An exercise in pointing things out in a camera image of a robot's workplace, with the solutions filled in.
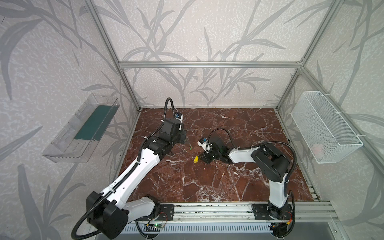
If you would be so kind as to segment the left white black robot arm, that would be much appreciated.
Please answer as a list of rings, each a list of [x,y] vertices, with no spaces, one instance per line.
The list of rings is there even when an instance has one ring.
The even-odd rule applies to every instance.
[[[101,193],[92,192],[87,197],[87,222],[97,229],[95,234],[116,238],[126,224],[142,217],[156,217],[160,213],[160,201],[155,197],[142,197],[129,202],[133,191],[176,144],[186,140],[183,116],[162,120],[161,126],[140,146],[138,157]]]

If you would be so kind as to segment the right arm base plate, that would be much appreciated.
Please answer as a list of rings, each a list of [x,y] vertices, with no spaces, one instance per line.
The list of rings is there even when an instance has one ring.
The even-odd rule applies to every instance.
[[[285,221],[290,220],[294,213],[293,207],[288,203],[281,208],[278,208],[271,203],[252,204],[251,208],[255,220]]]

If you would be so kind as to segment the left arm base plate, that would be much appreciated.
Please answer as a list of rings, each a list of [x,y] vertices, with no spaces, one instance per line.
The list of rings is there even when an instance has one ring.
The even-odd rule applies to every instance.
[[[175,205],[173,204],[160,204],[155,206],[153,212],[145,217],[147,220],[157,221],[171,221],[174,218]]]

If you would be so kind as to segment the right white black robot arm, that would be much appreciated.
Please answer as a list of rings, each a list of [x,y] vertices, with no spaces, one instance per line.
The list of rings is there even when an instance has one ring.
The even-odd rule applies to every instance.
[[[287,184],[297,165],[295,150],[287,143],[264,142],[247,148],[229,148],[218,138],[209,142],[201,138],[198,145],[203,149],[198,158],[206,164],[221,161],[225,164],[255,163],[268,178],[269,201],[265,213],[279,220],[289,209]]]

